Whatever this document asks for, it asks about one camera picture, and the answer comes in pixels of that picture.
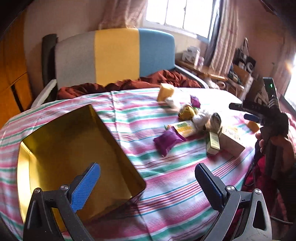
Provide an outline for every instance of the striped tablecloth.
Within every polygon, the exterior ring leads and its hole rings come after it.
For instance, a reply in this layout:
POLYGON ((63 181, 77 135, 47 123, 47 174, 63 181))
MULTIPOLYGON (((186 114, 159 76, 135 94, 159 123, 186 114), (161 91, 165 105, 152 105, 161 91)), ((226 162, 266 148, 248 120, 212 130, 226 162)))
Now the striped tablecloth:
POLYGON ((20 142, 49 121, 87 104, 92 104, 147 183, 136 206, 104 222, 97 220, 87 225, 93 238, 194 240, 207 231, 217 213, 198 185, 194 168, 204 162, 225 184, 240 189, 254 155, 255 135, 246 127, 240 112, 228 109, 230 102, 240 103, 232 94, 213 89, 179 88, 175 96, 182 104, 190 102, 190 94, 195 95, 201 108, 217 111, 224 124, 237 126, 246 149, 238 158, 226 151, 211 157, 205 153, 204 138, 192 137, 176 145, 165 158, 161 157, 153 139, 164 132, 164 125, 175 123, 178 118, 165 103, 156 102, 158 91, 157 88, 114 91, 55 101, 25 111, 5 124, 0 131, 0 215, 19 240, 22 240, 23 229, 17 196, 20 142))

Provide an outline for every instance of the person's hand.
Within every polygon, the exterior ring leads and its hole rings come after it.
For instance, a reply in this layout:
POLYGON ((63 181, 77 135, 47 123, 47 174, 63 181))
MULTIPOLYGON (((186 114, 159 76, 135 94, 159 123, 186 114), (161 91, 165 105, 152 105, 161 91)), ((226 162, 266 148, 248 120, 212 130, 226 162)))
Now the person's hand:
MULTIPOLYGON (((262 153, 264 148, 264 140, 262 139, 262 135, 261 133, 257 133, 255 136, 259 140, 260 151, 262 153)), ((278 135, 271 137, 270 140, 273 145, 283 148, 283 163, 281 165, 281 171, 288 171, 295 163, 294 147, 289 137, 278 135)))

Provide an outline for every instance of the pink curtain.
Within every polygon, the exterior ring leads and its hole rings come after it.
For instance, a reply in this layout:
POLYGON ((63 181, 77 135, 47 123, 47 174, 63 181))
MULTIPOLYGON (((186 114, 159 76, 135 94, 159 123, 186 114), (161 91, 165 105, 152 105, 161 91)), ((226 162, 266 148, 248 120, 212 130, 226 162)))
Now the pink curtain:
POLYGON ((281 95, 285 93, 289 85, 295 53, 296 42, 286 30, 278 62, 274 66, 271 74, 272 78, 274 79, 276 90, 281 95))
POLYGON ((238 7, 236 0, 224 0, 220 30, 210 68, 227 75, 234 56, 238 35, 238 7))
POLYGON ((137 28, 147 0, 107 0, 100 29, 137 28))

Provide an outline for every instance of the brown blanket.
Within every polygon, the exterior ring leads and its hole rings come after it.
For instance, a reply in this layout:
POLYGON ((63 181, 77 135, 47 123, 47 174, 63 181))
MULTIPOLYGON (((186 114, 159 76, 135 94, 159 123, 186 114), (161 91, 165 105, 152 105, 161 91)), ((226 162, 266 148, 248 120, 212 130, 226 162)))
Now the brown blanket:
POLYGON ((175 87, 200 88, 200 85, 195 80, 191 80, 176 71, 160 70, 148 77, 141 77, 138 80, 118 81, 116 83, 110 83, 105 87, 92 83, 85 83, 72 87, 62 87, 57 93, 57 99, 73 99, 82 95, 110 91, 155 88, 159 87, 160 83, 168 83, 175 87))

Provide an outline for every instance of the purple package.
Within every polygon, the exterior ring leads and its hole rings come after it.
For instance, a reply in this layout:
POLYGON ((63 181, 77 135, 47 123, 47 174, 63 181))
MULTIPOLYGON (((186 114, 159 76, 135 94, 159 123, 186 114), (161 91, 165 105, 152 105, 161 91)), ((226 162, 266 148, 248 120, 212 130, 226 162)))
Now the purple package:
POLYGON ((190 96, 190 101, 191 101, 192 107, 200 108, 200 101, 198 100, 197 97, 191 95, 190 96))
POLYGON ((174 127, 171 127, 153 141, 161 155, 166 156, 174 145, 185 142, 186 139, 181 136, 174 127))

